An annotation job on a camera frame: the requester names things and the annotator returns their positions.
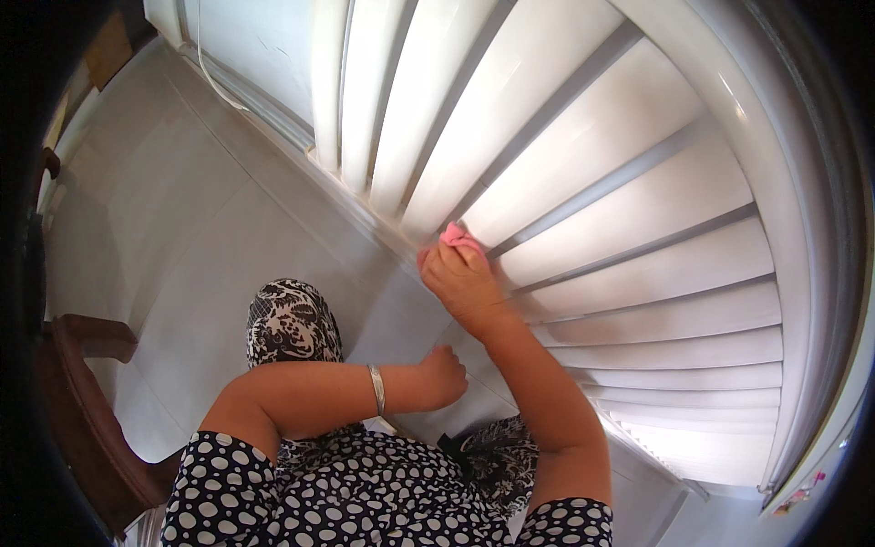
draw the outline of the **white cord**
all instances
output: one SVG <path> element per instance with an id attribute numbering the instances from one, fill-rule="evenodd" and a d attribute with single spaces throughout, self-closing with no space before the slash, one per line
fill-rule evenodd
<path id="1" fill-rule="evenodd" d="M 206 76 L 206 81 L 210 82 L 210 85 L 213 86 L 213 89 L 216 90 L 216 93 L 219 94 L 219 97 L 221 97 L 222 99 L 225 99 L 225 102 L 227 102 L 228 104 L 230 104 L 231 106 L 233 106 L 234 108 L 236 108 L 238 110 L 246 110 L 247 112 L 249 112 L 249 109 L 247 109 L 246 107 L 241 105 L 239 102 L 235 101 L 234 99 L 231 99 L 230 97 L 228 97 L 227 95 L 222 93 L 221 89 L 219 89 L 219 86 L 217 86 L 215 84 L 215 82 L 213 81 L 213 79 L 210 78 L 210 73 L 206 71 L 207 68 L 204 67 L 204 54 L 200 50 L 200 0 L 198 0 L 198 39 L 197 39 L 197 41 L 198 41 L 198 62 L 200 63 L 200 70 L 204 71 L 204 75 Z"/>

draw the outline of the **wrist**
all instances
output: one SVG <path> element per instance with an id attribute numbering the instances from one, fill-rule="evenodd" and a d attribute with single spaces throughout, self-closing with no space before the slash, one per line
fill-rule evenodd
<path id="1" fill-rule="evenodd" d="M 488 318 L 483 321 L 480 330 L 477 333 L 472 333 L 472 335 L 481 344 L 486 346 L 495 341 L 505 340 L 515 329 L 519 329 L 520 326 L 527 331 L 529 329 L 522 321 L 522 318 L 509 305 L 502 303 L 500 308 L 490 313 Z"/>
<path id="2" fill-rule="evenodd" d="M 380 365 L 380 375 L 386 392 L 383 414 L 407 414 L 423 408 L 422 382 L 417 365 Z"/>

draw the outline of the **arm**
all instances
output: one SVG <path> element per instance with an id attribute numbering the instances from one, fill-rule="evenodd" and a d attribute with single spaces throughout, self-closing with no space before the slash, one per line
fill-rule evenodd
<path id="1" fill-rule="evenodd" d="M 507 305 L 488 265 L 443 243 L 423 264 L 423 282 L 480 340 L 541 449 L 529 507 L 564 497 L 611 503 L 611 461 L 599 418 L 574 380 Z"/>
<path id="2" fill-rule="evenodd" d="M 382 365 L 387 414 L 425 412 L 458 400 L 465 367 L 449 347 L 417 365 Z M 350 363 L 266 363 L 235 378 L 200 424 L 258 448 L 276 463 L 281 438 L 311 438 L 377 415 L 367 367 Z"/>

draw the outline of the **white floor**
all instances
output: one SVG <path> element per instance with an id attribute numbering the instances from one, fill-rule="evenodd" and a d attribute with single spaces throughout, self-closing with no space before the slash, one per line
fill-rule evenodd
<path id="1" fill-rule="evenodd" d="M 482 346 L 160 41 L 101 93 L 60 181 L 67 195 L 46 238 L 50 313 L 121 320 L 138 336 L 131 363 L 91 364 L 144 459 L 180 448 L 246 370 L 247 307 L 277 277 L 323 293 L 348 361 L 416 362 L 453 345 L 470 373 L 462 400 L 397 417 L 422 440 L 516 414 Z M 622 448 L 612 460 L 615 544 L 650 544 L 680 489 Z"/>

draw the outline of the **polka dot dress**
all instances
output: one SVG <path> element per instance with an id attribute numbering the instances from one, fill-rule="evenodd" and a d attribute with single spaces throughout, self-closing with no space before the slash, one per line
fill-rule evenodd
<path id="1" fill-rule="evenodd" d="M 338 438 L 285 474 L 252 445 L 199 431 L 185 450 L 162 528 L 165 545 L 611 544 L 611 509 L 565 498 L 528 517 L 514 543 L 505 517 L 441 450 L 376 432 Z"/>

